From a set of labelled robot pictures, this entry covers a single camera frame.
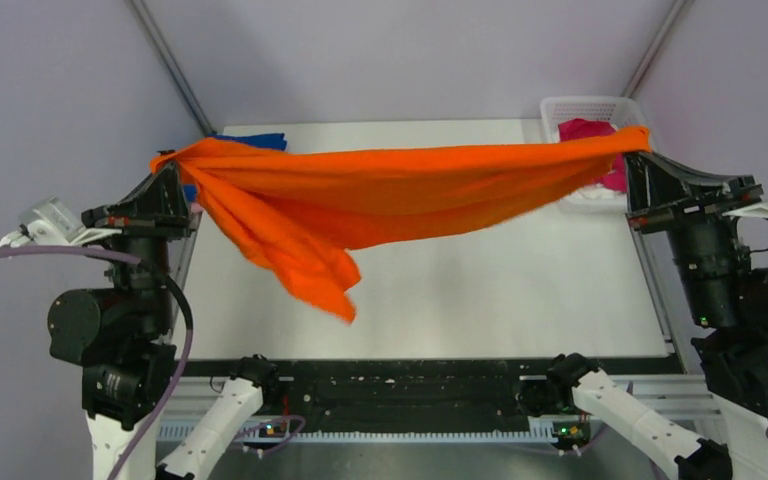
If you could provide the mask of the folded blue t-shirt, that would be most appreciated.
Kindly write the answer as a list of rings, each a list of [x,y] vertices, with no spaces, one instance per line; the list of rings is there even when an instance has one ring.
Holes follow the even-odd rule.
[[[275,151],[286,151],[288,147],[288,142],[283,132],[273,132],[273,133],[246,135],[246,136],[224,135],[219,133],[212,133],[209,135],[209,137],[217,140],[230,141],[230,142],[248,145],[255,148],[269,149],[269,150],[275,150]],[[183,188],[183,192],[186,200],[189,203],[194,203],[197,197],[196,186],[193,183],[183,183],[182,188]]]

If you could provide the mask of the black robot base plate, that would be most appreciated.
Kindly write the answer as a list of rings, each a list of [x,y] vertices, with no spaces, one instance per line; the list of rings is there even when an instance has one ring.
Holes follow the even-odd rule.
[[[551,359],[275,360],[259,415],[308,433],[519,433],[530,418],[581,417],[545,384]]]

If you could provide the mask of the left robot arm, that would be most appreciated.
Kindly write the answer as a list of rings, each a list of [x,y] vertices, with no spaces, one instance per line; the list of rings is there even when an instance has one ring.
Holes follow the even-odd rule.
[[[191,345],[194,318],[170,274],[168,245],[192,234],[178,168],[161,167],[122,200],[84,211],[80,254],[109,262],[110,286],[74,289],[49,309],[49,351],[82,370],[82,407],[99,479],[204,479],[243,423],[279,404],[277,368],[240,359],[217,400],[185,441],[155,457],[158,419],[189,356],[169,341],[177,316]]]

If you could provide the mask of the orange t-shirt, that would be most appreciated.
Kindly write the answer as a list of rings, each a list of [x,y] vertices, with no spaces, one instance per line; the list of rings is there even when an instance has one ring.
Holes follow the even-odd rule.
[[[459,235],[555,202],[650,152],[646,127],[561,143],[296,154],[206,138],[156,156],[254,265],[313,307],[352,322],[354,250]]]

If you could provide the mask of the white plastic laundry basket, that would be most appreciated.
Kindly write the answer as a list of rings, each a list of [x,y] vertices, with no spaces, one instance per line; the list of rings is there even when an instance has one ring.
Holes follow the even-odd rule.
[[[574,118],[609,122],[618,130],[630,126],[647,127],[649,125],[638,104],[624,97],[549,97],[541,101],[540,113],[543,134],[550,143],[561,142],[558,125]],[[622,214],[627,209],[626,193],[617,194],[615,200],[601,202],[570,200],[570,195],[559,201],[559,206],[570,212]]]

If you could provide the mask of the aluminium frame rail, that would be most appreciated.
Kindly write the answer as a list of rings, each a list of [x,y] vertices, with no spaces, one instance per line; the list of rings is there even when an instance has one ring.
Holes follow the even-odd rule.
[[[551,443],[598,416],[548,397],[531,364],[282,362],[247,442]]]

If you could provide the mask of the pink crumpled t-shirt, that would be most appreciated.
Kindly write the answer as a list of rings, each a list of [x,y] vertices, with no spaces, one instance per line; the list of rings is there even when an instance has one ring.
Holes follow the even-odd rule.
[[[612,123],[582,118],[574,118],[558,125],[561,142],[610,136],[617,130],[618,128]],[[593,185],[617,194],[625,194],[627,192],[627,179],[623,156],[617,155],[612,162],[611,170],[596,180]]]

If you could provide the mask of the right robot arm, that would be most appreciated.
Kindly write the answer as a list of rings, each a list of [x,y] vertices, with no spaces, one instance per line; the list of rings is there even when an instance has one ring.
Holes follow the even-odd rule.
[[[589,414],[669,479],[768,479],[768,267],[752,264],[743,218],[768,221],[768,197],[750,175],[717,175],[658,153],[625,158],[629,226],[666,234],[693,322],[705,384],[726,426],[723,441],[667,419],[593,360],[554,359],[518,401],[531,417]]]

